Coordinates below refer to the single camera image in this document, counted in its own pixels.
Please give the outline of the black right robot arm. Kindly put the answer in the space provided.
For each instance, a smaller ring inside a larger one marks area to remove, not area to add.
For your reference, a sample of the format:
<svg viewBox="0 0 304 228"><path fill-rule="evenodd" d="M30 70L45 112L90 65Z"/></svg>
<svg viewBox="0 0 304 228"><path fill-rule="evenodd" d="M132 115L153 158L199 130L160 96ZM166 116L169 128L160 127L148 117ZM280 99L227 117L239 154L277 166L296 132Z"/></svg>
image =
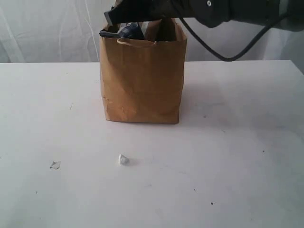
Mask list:
<svg viewBox="0 0 304 228"><path fill-rule="evenodd" d="M231 20L265 26L283 15L286 18L275 28L293 32L304 29L302 0L120 0L104 13L110 25L195 18L208 28Z"/></svg>

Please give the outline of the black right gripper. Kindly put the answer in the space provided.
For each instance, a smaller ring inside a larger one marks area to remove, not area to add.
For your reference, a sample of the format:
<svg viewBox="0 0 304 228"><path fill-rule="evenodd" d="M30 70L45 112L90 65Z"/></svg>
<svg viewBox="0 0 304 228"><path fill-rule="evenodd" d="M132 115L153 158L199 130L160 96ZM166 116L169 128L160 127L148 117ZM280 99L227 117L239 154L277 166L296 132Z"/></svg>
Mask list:
<svg viewBox="0 0 304 228"><path fill-rule="evenodd" d="M104 13L110 25L165 18L189 18L188 0L123 0Z"/></svg>

